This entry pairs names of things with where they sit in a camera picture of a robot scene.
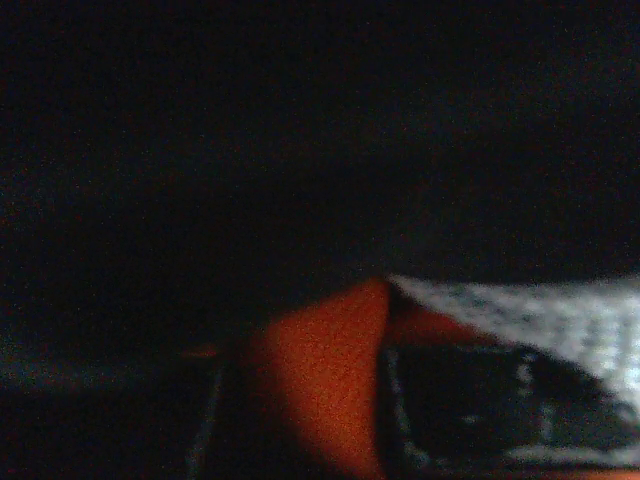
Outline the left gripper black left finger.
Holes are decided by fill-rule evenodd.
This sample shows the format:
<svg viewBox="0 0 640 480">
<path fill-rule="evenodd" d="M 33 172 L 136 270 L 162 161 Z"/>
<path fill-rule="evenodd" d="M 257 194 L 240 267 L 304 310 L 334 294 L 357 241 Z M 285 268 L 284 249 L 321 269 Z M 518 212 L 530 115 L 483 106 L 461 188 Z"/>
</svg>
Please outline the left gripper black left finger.
<svg viewBox="0 0 640 480">
<path fill-rule="evenodd" d="M 4 479 L 199 479 L 225 369 L 181 360 L 148 386 L 1 394 Z"/>
</svg>

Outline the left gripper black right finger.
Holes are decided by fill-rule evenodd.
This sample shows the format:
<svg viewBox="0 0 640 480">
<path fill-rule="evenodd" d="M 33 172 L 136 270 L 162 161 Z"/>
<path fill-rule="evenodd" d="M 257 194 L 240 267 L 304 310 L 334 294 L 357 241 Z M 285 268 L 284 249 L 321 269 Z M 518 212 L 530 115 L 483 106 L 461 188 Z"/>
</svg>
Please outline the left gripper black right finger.
<svg viewBox="0 0 640 480">
<path fill-rule="evenodd" d="M 576 363 L 524 346 L 382 351 L 389 475 L 636 469 L 639 411 Z"/>
</svg>

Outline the orange cloth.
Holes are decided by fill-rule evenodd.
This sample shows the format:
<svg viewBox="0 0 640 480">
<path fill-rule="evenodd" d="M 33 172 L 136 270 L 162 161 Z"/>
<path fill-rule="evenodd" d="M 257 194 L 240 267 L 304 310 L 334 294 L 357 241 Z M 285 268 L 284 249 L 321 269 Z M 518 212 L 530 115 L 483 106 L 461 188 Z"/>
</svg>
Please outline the orange cloth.
<svg viewBox="0 0 640 480">
<path fill-rule="evenodd" d="M 636 469 L 541 475 L 389 475 L 382 457 L 382 351 L 509 343 L 370 281 L 294 311 L 225 362 L 199 479 L 635 479 Z"/>
</svg>

